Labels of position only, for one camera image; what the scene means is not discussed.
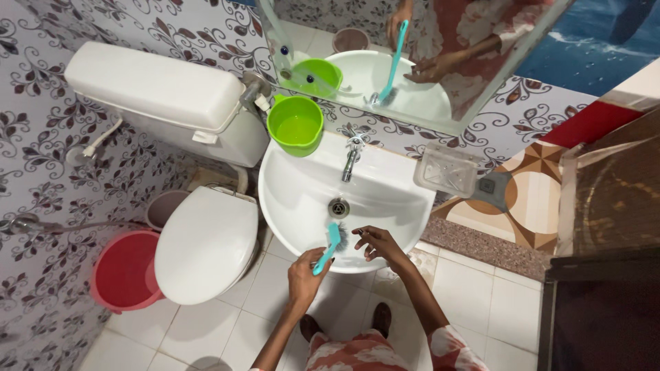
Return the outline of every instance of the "soap dish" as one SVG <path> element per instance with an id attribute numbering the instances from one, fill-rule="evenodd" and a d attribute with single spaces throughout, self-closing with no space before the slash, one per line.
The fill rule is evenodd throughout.
<path id="1" fill-rule="evenodd" d="M 415 169 L 415 181 L 428 189 L 470 198 L 475 192 L 481 160 L 483 157 L 431 142 L 426 145 L 422 162 Z"/>

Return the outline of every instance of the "toilet seat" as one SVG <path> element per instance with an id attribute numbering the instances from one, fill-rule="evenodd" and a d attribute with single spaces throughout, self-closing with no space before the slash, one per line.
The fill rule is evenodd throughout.
<path id="1" fill-rule="evenodd" d="M 241 277 L 254 251 L 259 215 L 253 200 L 237 196 L 198 187 L 172 213 L 154 258 L 165 297 L 198 304 Z"/>

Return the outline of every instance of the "white sink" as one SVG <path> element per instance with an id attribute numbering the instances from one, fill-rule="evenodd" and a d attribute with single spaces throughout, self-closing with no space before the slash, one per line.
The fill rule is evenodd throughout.
<path id="1" fill-rule="evenodd" d="M 325 60 L 334 63 L 344 75 L 342 87 L 350 85 L 351 93 L 362 93 L 363 96 L 345 97 L 337 95 L 333 100 L 368 111 L 383 114 L 387 117 L 405 119 L 406 116 L 439 121 L 451 119 L 451 106 L 447 92 L 440 84 L 417 84 L 406 79 L 403 74 L 410 73 L 413 62 L 401 58 L 397 65 L 392 86 L 399 89 L 390 105 L 367 108 L 364 99 L 369 100 L 374 92 L 380 93 L 389 78 L 392 66 L 392 56 L 374 50 L 354 50 L 333 54 Z"/>
<path id="2" fill-rule="evenodd" d="M 342 135 L 324 131 L 319 148 L 299 158 L 271 140 L 259 172 L 259 203 L 275 236 L 296 256 L 327 246 L 327 225 L 344 222 L 348 248 L 335 254 L 330 270 L 375 271 L 386 266 L 385 260 L 365 261 L 364 247 L 354 249 L 360 238 L 350 231 L 366 225 L 387 229 L 407 253 L 422 235 L 436 193 L 413 182 L 415 160 L 373 146 L 362 148 L 351 181 L 342 182 L 346 141 Z M 350 206 L 342 220 L 328 213 L 328 203 L 336 197 Z"/>

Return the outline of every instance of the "red bucket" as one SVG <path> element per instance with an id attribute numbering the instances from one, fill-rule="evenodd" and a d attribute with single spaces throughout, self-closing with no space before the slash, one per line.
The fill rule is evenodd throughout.
<path id="1" fill-rule="evenodd" d="M 165 298 L 154 270 L 158 237 L 156 232 L 137 230 L 108 242 L 92 273 L 90 295 L 97 303 L 121 314 Z"/>

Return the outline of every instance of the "hand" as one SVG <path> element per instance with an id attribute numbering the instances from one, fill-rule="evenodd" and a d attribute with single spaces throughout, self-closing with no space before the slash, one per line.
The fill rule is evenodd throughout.
<path id="1" fill-rule="evenodd" d="M 374 260 L 379 256 L 384 257 L 395 272 L 406 262 L 410 262 L 410 259 L 387 230 L 375 226 L 363 226 L 352 230 L 351 233 L 359 234 L 362 237 L 355 244 L 356 250 L 359 250 L 364 244 L 369 244 L 364 250 L 366 261 Z"/>
<path id="2" fill-rule="evenodd" d="M 422 58 L 412 67 L 412 73 L 403 76 L 414 83 L 439 83 L 446 74 L 454 72 L 467 58 L 467 53 L 462 51 L 436 55 L 431 59 Z"/>
<path id="3" fill-rule="evenodd" d="M 410 36 L 411 18 L 413 17 L 413 0 L 401 0 L 397 11 L 392 13 L 391 16 L 387 19 L 385 24 L 385 33 L 387 34 L 387 39 L 389 40 L 389 46 L 393 51 L 397 50 L 397 41 L 399 39 L 399 28 L 401 23 L 404 20 L 408 20 L 408 28 L 406 29 L 406 36 L 403 40 L 404 45 L 408 42 L 408 37 Z"/>
<path id="4" fill-rule="evenodd" d="M 289 304 L 302 317 L 312 305 L 316 292 L 319 290 L 321 281 L 330 270 L 330 265 L 335 260 L 329 259 L 323 267 L 323 271 L 315 276 L 312 274 L 313 263 L 321 259 L 324 247 L 307 250 L 289 267 Z"/>

